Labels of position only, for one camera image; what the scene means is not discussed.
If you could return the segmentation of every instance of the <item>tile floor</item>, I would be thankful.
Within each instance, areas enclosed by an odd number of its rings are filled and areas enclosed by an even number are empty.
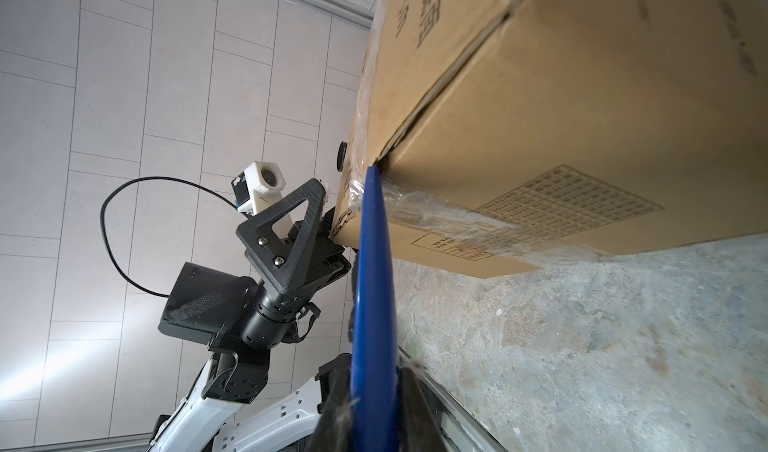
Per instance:
[[[283,0],[0,0],[0,449],[146,433],[175,408],[208,353],[161,335],[164,300],[111,267],[101,202],[148,175],[234,198],[229,179],[264,160],[334,203],[367,33]],[[130,276],[168,292],[185,261],[255,274],[240,219],[145,182],[107,226]],[[241,414],[350,349],[351,300],[349,280],[316,295],[312,333],[274,349]]]

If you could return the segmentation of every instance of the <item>clear packing tape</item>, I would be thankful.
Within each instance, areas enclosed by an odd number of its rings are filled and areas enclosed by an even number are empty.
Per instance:
[[[379,0],[376,4],[368,52],[362,68],[348,154],[349,203],[341,224],[360,213],[366,171],[375,164],[368,154],[368,116],[388,1]],[[444,237],[453,250],[459,250],[461,255],[472,257],[472,260],[498,255],[538,267],[551,267],[601,261],[610,256],[589,246],[566,243],[557,235],[537,230],[537,227],[508,223],[449,204],[425,192],[403,188],[386,177],[382,182],[382,191],[390,222]]]

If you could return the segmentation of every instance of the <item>black cable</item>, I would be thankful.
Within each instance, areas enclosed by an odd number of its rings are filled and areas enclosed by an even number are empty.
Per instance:
[[[133,184],[138,183],[140,181],[146,181],[146,180],[168,180],[168,181],[177,181],[177,182],[182,183],[182,184],[192,185],[195,188],[199,188],[202,191],[206,191],[206,192],[208,192],[211,195],[215,195],[216,197],[219,197],[221,200],[226,202],[226,204],[228,206],[234,208],[235,210],[237,210],[237,205],[235,205],[232,202],[228,201],[225,197],[222,197],[221,195],[217,194],[215,191],[209,190],[209,189],[203,187],[202,185],[198,185],[198,184],[195,184],[195,183],[193,183],[191,181],[186,181],[186,180],[182,180],[180,178],[173,178],[173,177],[142,177],[142,178],[134,178],[133,180],[127,181],[124,184],[122,184],[115,191],[113,191],[109,195],[109,197],[107,197],[107,200],[105,200],[104,203],[101,206],[101,215],[100,215],[99,220],[101,222],[101,238],[104,240],[104,246],[107,248],[107,253],[109,254],[109,259],[112,261],[112,265],[114,265],[114,267],[118,270],[120,275],[122,275],[123,278],[125,280],[127,280],[129,284],[133,285],[134,287],[138,288],[139,290],[145,291],[145,292],[150,293],[152,295],[155,295],[157,297],[168,297],[168,295],[166,295],[165,293],[152,292],[148,288],[141,287],[136,282],[130,280],[128,275],[126,275],[125,272],[123,272],[123,269],[120,268],[120,265],[118,265],[118,262],[114,259],[114,255],[112,255],[112,249],[110,248],[109,240],[107,239],[107,227],[104,224],[104,214],[107,211],[107,205],[109,205],[109,202],[115,197],[115,195],[120,193],[121,190],[123,190],[124,188],[128,187],[129,185],[133,185]]]

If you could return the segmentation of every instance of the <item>marble surface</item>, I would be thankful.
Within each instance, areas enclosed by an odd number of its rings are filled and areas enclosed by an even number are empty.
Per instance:
[[[768,235],[394,272],[401,345],[509,450],[768,450]]]

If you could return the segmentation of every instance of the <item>cardboard box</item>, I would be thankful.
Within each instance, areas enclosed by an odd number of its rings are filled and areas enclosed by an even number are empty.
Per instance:
[[[342,190],[378,164],[508,225],[463,240],[388,204],[395,257],[476,277],[768,230],[766,4],[386,0]],[[359,209],[336,210],[356,246]]]

